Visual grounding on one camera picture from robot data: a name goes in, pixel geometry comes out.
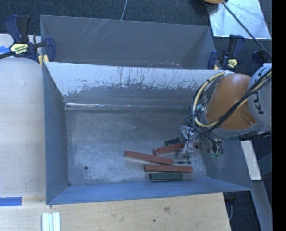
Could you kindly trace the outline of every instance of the cable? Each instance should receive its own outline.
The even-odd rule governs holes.
[[[209,133],[219,127],[237,108],[242,106],[252,94],[256,93],[267,81],[271,79],[271,72],[272,69],[269,69],[266,73],[264,73],[244,94],[244,96],[235,103],[223,116],[221,116],[217,121],[214,121],[210,124],[202,124],[195,118],[195,123],[201,127],[211,127],[207,131],[203,132],[202,134]]]
[[[127,7],[127,4],[128,4],[128,0],[125,0],[124,11],[123,11],[122,17],[120,18],[121,21],[123,20],[124,12],[125,12],[125,9],[126,9],[126,7]]]
[[[257,39],[247,30],[247,28],[242,24],[242,22],[234,15],[234,13],[227,7],[225,2],[222,3],[223,6],[230,12],[230,14],[239,22],[239,24],[243,27],[244,30],[253,38],[253,40],[268,54],[268,56],[271,56],[271,54],[257,41]]]
[[[223,116],[221,116],[218,120],[211,122],[209,124],[203,124],[201,123],[198,118],[196,117],[196,107],[198,100],[200,99],[202,93],[204,92],[204,89],[209,85],[212,81],[217,79],[218,77],[221,77],[225,74],[230,73],[230,71],[222,71],[210,79],[208,79],[203,85],[201,85],[200,89],[197,91],[196,95],[192,98],[192,104],[191,104],[191,109],[192,109],[192,119],[193,123],[192,126],[193,128],[200,134],[207,134],[219,127],[236,109],[241,107],[249,98],[252,94],[256,93],[267,81],[271,79],[271,74],[272,74],[272,69],[270,68],[267,72],[265,72],[243,95],[243,97],[236,102]]]

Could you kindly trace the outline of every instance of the wooden board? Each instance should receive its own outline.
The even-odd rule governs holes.
[[[140,161],[147,161],[147,162],[153,162],[153,163],[159,163],[159,164],[168,164],[168,165],[174,164],[174,161],[170,158],[148,155],[148,154],[139,153],[139,152],[125,151],[124,156],[126,158],[132,158],[132,159],[136,159],[136,160],[140,160]]]

